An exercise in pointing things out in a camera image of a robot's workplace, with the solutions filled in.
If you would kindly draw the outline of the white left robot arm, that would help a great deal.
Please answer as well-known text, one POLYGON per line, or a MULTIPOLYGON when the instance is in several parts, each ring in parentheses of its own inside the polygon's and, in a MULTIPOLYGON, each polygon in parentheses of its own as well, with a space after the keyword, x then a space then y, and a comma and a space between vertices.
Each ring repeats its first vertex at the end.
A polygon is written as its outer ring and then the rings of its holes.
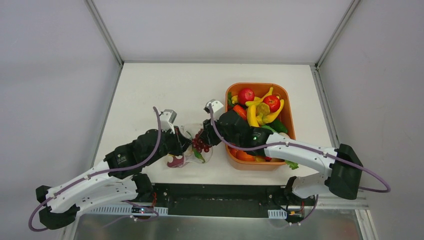
POLYGON ((142 173, 157 160, 171 154, 182 156, 192 145, 192 136, 178 127, 150 129, 130 143, 118 146, 104 160, 56 187, 36 189, 40 203, 39 221, 45 229, 56 230, 73 223, 77 217, 102 205, 152 198, 149 177, 142 173))

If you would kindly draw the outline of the clear zip top bag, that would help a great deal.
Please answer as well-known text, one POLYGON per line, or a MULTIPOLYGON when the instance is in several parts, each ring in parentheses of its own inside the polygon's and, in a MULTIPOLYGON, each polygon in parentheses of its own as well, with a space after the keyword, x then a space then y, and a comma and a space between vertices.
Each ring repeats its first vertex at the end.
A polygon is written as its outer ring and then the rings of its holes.
POLYGON ((200 123, 186 124, 180 127, 184 137, 191 140, 191 144, 182 156, 169 154, 166 165, 168 168, 182 168, 188 163, 206 164, 213 156, 213 147, 199 141, 198 136, 203 131, 200 123))

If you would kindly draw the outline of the long green chili pepper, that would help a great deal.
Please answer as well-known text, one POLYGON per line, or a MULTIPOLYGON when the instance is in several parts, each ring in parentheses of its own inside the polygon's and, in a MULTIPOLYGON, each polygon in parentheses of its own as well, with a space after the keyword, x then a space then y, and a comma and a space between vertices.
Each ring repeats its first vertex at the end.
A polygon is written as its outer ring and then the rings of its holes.
POLYGON ((200 164, 206 163, 204 154, 210 152, 210 146, 206 144, 204 140, 200 138, 201 131, 198 133, 186 132, 188 137, 191 139, 191 145, 189 147, 189 153, 192 158, 200 164))

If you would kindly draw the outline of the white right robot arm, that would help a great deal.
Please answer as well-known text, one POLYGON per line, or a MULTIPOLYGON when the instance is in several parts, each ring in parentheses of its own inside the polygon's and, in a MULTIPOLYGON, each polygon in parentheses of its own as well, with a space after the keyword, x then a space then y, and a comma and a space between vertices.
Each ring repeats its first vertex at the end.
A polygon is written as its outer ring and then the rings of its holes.
POLYGON ((211 146, 224 143, 252 156, 286 160, 317 172, 304 177, 292 176, 284 190, 284 200, 296 205, 312 195, 332 193, 355 200, 360 189, 362 162, 350 145, 338 148, 306 144, 271 130, 249 126, 235 111, 215 114, 203 123, 201 137, 211 146))

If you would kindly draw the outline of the dark grape bunch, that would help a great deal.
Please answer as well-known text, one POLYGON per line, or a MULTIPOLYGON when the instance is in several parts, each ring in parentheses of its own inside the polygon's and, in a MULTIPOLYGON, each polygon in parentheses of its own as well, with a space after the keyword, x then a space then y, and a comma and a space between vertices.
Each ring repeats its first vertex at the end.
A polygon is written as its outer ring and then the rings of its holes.
POLYGON ((209 145, 207 145, 201 138, 201 133, 197 133, 192 139, 192 148, 196 150, 198 153, 208 153, 211 149, 209 145))

